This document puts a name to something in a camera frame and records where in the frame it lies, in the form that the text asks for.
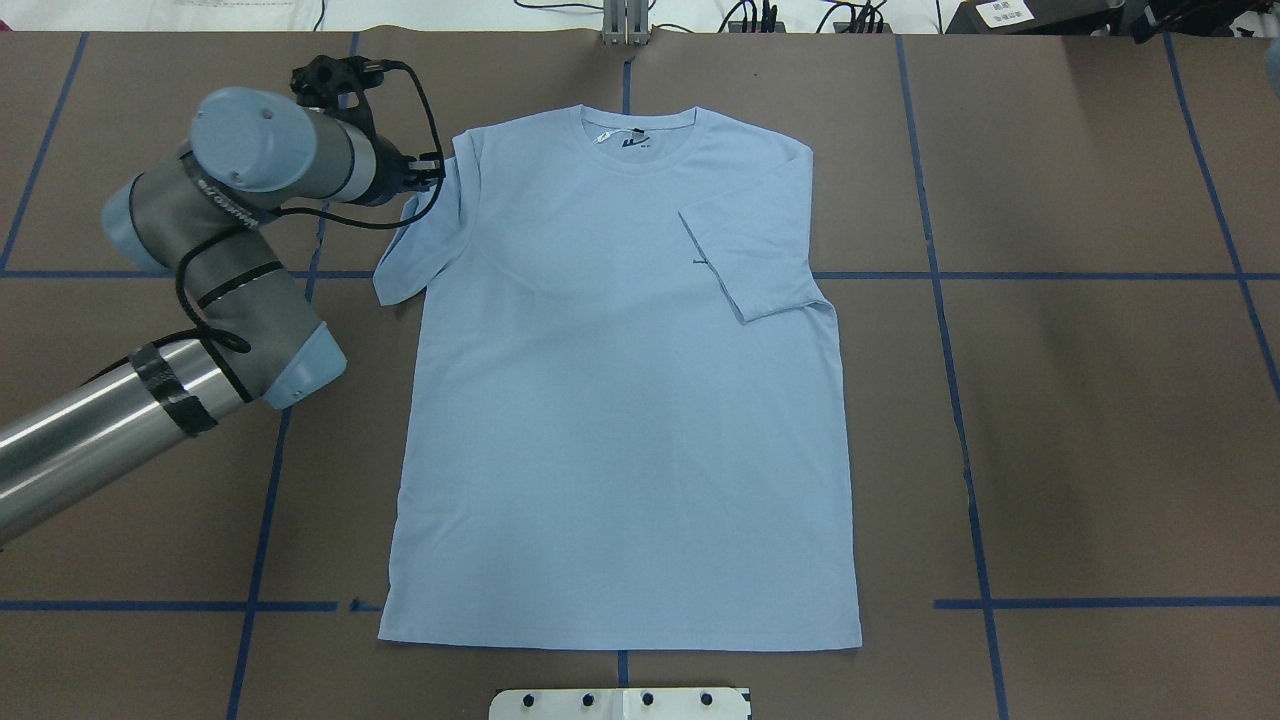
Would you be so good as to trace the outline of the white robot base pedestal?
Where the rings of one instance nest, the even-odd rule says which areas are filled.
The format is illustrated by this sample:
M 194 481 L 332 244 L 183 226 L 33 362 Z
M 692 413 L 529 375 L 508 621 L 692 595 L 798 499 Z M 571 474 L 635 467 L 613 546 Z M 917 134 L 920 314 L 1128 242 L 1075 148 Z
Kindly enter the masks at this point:
M 489 719 L 751 719 L 750 692 L 732 687 L 509 689 Z

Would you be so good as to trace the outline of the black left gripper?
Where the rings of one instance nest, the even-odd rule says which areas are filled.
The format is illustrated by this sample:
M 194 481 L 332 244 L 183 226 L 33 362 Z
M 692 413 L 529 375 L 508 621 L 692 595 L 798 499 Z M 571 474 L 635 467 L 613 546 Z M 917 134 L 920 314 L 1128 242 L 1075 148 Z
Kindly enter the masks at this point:
M 398 150 L 379 150 L 376 160 L 376 206 L 388 204 L 401 193 L 421 193 L 434 190 L 445 177 L 444 156 L 440 151 L 411 156 Z

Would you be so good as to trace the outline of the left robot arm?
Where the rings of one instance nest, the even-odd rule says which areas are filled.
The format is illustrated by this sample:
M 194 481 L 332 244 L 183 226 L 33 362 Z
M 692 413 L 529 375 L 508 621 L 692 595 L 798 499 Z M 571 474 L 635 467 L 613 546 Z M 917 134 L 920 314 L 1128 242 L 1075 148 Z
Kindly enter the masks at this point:
M 358 97 L 352 108 L 339 101 Z M 316 202 L 379 206 L 434 190 L 431 151 L 381 137 L 351 81 L 294 99 L 244 87 L 202 100 L 180 154 L 120 188 L 102 228 L 137 268 L 172 279 L 189 327 L 141 343 L 3 429 L 3 541 L 10 542 L 259 400 L 284 410 L 347 360 L 262 234 Z

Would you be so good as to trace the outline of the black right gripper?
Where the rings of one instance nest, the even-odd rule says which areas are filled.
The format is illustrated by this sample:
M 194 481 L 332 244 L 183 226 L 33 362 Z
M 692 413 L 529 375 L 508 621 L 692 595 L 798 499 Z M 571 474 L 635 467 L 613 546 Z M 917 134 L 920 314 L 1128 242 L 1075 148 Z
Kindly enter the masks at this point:
M 1130 36 L 1144 44 L 1157 35 L 1274 37 L 1277 1 L 1133 1 Z

